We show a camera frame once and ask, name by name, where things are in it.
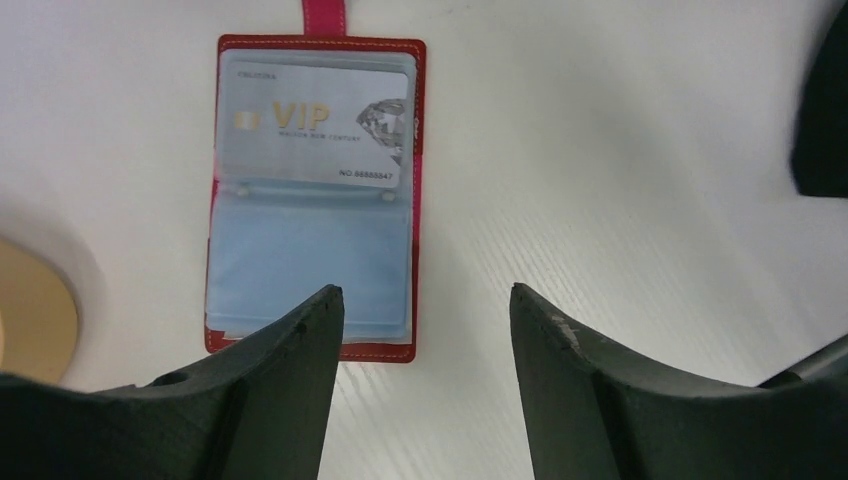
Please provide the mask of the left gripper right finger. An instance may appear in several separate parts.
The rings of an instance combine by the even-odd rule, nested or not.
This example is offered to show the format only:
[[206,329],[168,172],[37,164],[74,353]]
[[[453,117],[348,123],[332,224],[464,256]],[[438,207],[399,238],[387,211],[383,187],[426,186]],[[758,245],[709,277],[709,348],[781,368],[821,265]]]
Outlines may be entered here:
[[847,342],[746,387],[679,370],[512,288],[513,355],[538,479],[843,479]]

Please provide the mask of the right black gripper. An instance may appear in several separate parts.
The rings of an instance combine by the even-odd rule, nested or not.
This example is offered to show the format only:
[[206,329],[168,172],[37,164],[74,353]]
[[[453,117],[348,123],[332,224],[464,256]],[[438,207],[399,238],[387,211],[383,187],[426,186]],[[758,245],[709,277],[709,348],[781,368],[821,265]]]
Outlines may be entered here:
[[847,196],[847,5],[831,16],[797,109],[790,169],[803,196]]

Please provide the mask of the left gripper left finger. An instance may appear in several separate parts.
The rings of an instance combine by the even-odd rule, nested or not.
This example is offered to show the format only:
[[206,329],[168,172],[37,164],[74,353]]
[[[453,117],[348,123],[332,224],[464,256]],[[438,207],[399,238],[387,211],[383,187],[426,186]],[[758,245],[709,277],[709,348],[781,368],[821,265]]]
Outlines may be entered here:
[[314,479],[344,319],[328,285],[146,386],[82,393],[1,378],[5,479]]

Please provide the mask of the wooden tray with cards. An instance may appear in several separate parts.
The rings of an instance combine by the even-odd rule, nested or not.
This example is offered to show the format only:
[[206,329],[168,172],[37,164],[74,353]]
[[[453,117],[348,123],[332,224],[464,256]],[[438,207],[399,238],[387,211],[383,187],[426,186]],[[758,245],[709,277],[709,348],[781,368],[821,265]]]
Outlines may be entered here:
[[78,308],[51,264],[1,240],[1,371],[57,384],[71,365]]

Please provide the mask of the red card holder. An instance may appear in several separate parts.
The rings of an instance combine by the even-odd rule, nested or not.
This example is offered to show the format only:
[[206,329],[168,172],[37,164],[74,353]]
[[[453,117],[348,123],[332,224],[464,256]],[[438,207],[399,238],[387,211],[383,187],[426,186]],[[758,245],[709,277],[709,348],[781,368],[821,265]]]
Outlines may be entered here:
[[[342,1],[306,1],[302,10],[300,35],[218,40],[205,346],[219,351],[333,284],[344,297],[342,359],[408,363],[416,354],[418,321],[427,47],[419,39],[349,35]],[[406,74],[408,137],[399,185],[220,176],[220,83],[233,61]]]

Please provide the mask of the silver VIP card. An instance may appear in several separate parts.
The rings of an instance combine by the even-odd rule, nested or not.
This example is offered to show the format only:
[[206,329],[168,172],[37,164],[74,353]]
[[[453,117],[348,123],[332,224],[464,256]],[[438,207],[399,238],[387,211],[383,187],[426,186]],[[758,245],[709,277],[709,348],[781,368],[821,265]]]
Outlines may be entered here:
[[392,189],[407,145],[401,72],[233,61],[216,127],[222,177]]

